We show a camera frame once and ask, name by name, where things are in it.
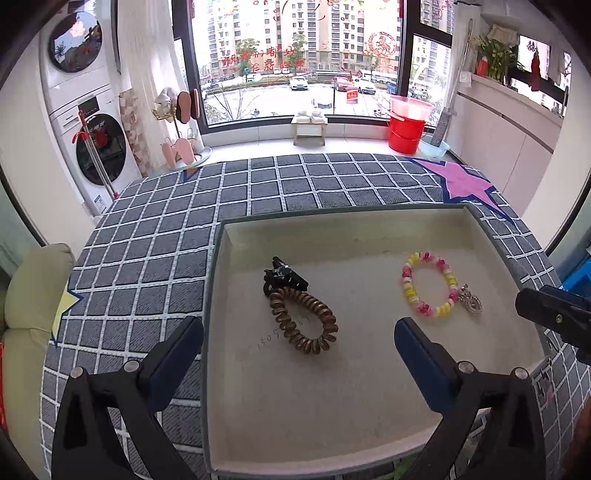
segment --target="potted plant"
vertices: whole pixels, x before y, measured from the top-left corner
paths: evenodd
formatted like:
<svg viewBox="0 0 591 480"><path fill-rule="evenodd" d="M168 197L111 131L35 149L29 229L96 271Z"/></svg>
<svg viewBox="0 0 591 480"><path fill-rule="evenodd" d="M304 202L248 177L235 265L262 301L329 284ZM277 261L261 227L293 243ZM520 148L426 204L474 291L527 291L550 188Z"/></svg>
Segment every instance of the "potted plant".
<svg viewBox="0 0 591 480"><path fill-rule="evenodd" d="M515 53L508 45L499 40L490 39L486 35L472 37L472 43L478 46L480 57L488 61L488 76L505 85L507 69L515 62Z"/></svg>

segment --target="washer door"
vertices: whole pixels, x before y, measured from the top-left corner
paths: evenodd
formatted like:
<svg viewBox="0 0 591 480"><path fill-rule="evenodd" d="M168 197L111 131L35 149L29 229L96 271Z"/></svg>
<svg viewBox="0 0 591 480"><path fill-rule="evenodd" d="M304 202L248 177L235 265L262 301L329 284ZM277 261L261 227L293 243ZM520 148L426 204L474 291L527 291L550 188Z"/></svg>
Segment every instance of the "washer door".
<svg viewBox="0 0 591 480"><path fill-rule="evenodd" d="M106 113L99 113L88 120L88 130L109 179L117 180L123 171L126 156L125 133L119 122ZM84 176L95 185L102 185L86 144L80 137L76 140L76 158Z"/></svg>
<svg viewBox="0 0 591 480"><path fill-rule="evenodd" d="M49 58L56 68L76 73L99 55L103 35L98 20L88 12L75 12L59 22L47 43Z"/></svg>

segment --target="pink and yellow bead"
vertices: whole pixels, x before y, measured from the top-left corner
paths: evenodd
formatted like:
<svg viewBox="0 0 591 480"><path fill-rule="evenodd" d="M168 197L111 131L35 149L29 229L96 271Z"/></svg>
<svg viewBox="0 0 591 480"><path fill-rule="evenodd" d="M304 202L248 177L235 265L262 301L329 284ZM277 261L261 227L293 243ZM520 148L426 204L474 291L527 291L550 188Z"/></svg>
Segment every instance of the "pink and yellow bead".
<svg viewBox="0 0 591 480"><path fill-rule="evenodd" d="M435 263L435 266L441 271L446 279L449 288L449 296L445 303L433 309L428 303L423 302L417 295L413 285L413 265L419 261L424 263ZM408 302L422 315L427 317L442 317L447 315L459 299L457 289L457 279L452 269L439 257L431 255L429 252L416 252L408 257L407 262L402 268L402 290Z"/></svg>

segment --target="gray checkered tablecloth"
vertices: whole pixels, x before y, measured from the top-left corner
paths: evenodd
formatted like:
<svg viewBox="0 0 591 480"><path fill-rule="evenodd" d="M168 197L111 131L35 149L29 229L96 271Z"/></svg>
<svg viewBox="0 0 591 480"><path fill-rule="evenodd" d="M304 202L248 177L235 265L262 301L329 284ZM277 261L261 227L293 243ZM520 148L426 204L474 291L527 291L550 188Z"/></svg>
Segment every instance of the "gray checkered tablecloth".
<svg viewBox="0 0 591 480"><path fill-rule="evenodd" d="M437 175L406 157L344 153L252 158L209 165L193 176L173 173L130 185L82 251L69 286L83 300L64 315L57 346L50 343L47 351L41 392L47 469L57 410L72 368L116 370L130 358L143 358L186 314L202 314L220 221L286 210L441 203L440 184ZM492 197L514 224L481 203L468 203L509 259L516 282L524 287L559 286L533 234L500 194ZM546 332L541 338L550 354L535 372L534 384L551 479L572 438L573 419L589 395L589 370L559 336ZM183 459L204 478L200 369L197 358L170 406L157 417ZM112 420L134 471L148 476L118 411L112 412ZM344 477L371 479L392 469L389 462Z"/></svg>

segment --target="pink star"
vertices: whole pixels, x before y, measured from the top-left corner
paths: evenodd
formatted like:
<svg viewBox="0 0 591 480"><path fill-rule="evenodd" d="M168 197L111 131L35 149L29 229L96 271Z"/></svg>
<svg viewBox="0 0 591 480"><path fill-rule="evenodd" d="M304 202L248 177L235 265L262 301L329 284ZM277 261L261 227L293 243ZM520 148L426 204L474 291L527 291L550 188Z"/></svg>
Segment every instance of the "pink star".
<svg viewBox="0 0 591 480"><path fill-rule="evenodd" d="M502 218L513 220L499 208L491 197L495 186L481 177L468 173L466 169L453 162L432 162L413 158L423 168L441 178L443 189L443 203L460 203L462 200L478 200L484 203L492 212Z"/></svg>

